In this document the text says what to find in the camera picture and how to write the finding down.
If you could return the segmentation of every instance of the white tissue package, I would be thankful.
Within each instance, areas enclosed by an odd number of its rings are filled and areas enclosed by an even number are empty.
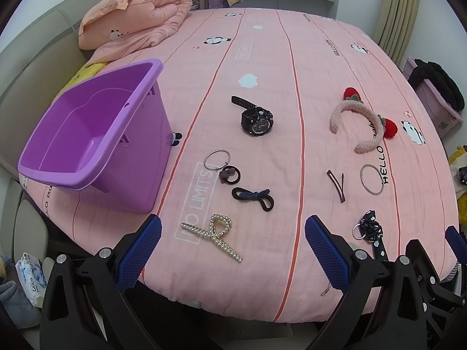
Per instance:
[[[16,271],[26,297],[32,305],[42,308],[47,282],[39,259],[24,252],[16,263]]]

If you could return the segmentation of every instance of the pink bedsheet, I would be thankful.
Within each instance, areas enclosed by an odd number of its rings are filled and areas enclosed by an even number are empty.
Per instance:
[[[229,40],[204,43],[217,36]],[[163,233],[141,276],[148,287],[225,316],[325,320],[341,292],[331,288],[323,293],[328,279],[304,237],[304,222],[316,214],[332,233],[372,254],[370,245],[351,234],[369,209],[383,226],[390,260],[404,253],[409,240],[419,238],[441,278],[452,270],[455,257],[444,231],[458,217],[440,139],[401,72],[360,29],[291,11],[201,10],[190,13],[178,33],[160,45],[106,69],[148,58],[164,62],[158,80],[165,109],[172,130],[184,136],[171,150],[153,210],[162,219]],[[329,129],[332,110],[351,86],[399,128],[395,138],[366,154],[353,152],[359,141],[373,135],[363,116],[343,112],[337,134]],[[230,102],[232,95],[271,110],[271,133],[258,138],[243,133],[243,109]],[[426,143],[412,141],[402,121],[409,121]],[[203,167],[206,154],[217,148],[229,150],[231,163],[241,170],[236,186],[271,190],[272,211],[264,212],[258,202],[233,199],[232,187]],[[212,162],[223,160],[220,156]],[[386,174],[381,195],[369,194],[360,182],[360,168],[367,163]],[[328,169],[338,179],[345,175],[344,203]],[[377,173],[364,175],[379,190]],[[145,219],[86,205],[78,193],[31,180],[23,184],[51,220],[90,253],[113,247]],[[232,219],[224,238],[243,257],[241,264],[180,229],[181,222],[206,228],[214,213]],[[367,311],[374,307],[376,292]]]

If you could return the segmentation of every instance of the blue gripper pad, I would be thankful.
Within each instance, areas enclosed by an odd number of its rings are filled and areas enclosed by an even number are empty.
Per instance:
[[[331,285],[345,293],[350,287],[350,269],[332,242],[331,235],[318,216],[308,217],[305,223],[305,238]]]
[[[162,235],[161,219],[152,217],[118,264],[117,285],[120,293],[133,288],[144,265],[151,256]]]
[[[456,228],[449,226],[444,233],[444,238],[449,243],[457,261],[462,265],[467,264],[467,244]]]

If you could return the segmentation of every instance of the beige curtain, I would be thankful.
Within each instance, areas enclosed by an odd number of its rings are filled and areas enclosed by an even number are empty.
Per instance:
[[[373,40],[399,64],[409,43],[420,0],[383,0]]]

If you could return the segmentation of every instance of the pink storage box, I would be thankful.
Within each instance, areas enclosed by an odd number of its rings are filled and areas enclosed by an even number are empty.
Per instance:
[[[412,74],[413,69],[417,66],[413,58],[407,57],[404,69],[402,71],[404,77],[408,80]],[[457,122],[464,122],[461,114],[456,112],[441,96],[435,86],[425,79],[415,90],[426,112],[430,116],[436,132],[443,138],[443,136],[450,131]]]
[[[79,191],[81,201],[150,212],[173,139],[157,84],[162,68],[148,59],[66,90],[34,129],[18,171]]]

